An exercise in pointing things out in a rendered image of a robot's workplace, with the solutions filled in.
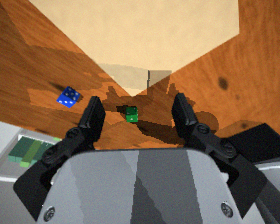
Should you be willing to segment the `blue die with white pips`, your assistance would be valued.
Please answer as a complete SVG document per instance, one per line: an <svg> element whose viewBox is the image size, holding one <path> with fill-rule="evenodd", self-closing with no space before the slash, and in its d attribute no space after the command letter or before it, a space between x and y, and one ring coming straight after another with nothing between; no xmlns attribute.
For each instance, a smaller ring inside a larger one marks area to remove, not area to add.
<svg viewBox="0 0 280 224"><path fill-rule="evenodd" d="M56 101L71 108L77 102L79 96L78 92L67 86Z"/></svg>

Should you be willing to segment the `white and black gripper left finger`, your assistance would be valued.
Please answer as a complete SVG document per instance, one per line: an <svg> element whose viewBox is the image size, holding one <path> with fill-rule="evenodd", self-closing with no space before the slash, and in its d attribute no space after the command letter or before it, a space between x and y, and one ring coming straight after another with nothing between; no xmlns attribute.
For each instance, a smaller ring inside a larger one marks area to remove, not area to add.
<svg viewBox="0 0 280 224"><path fill-rule="evenodd" d="M37 222L52 177L70 156L95 150L93 143L100 139L106 112L98 96L92 96L77 127L69 129L65 138L47 149L42 159L34 163L14 183L13 190Z"/></svg>

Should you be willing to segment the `beige flat mat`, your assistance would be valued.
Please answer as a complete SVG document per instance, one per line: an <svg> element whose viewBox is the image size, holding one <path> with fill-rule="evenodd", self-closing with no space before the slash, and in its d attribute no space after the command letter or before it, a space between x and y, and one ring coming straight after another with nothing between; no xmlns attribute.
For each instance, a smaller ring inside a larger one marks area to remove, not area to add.
<svg viewBox="0 0 280 224"><path fill-rule="evenodd" d="M239 34L238 0L29 0L130 96Z"/></svg>

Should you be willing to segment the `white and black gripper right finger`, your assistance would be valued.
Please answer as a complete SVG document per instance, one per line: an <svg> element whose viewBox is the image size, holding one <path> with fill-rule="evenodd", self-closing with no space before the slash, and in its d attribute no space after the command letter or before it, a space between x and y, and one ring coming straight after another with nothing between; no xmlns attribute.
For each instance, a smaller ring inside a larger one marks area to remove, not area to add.
<svg viewBox="0 0 280 224"><path fill-rule="evenodd" d="M251 162L236 153L233 145L211 133L208 125L199 123L189 105L184 93L176 94L171 113L178 137L184 139L183 147L206 152L223 166L228 174L227 186L243 219L267 184L267 178Z"/></svg>

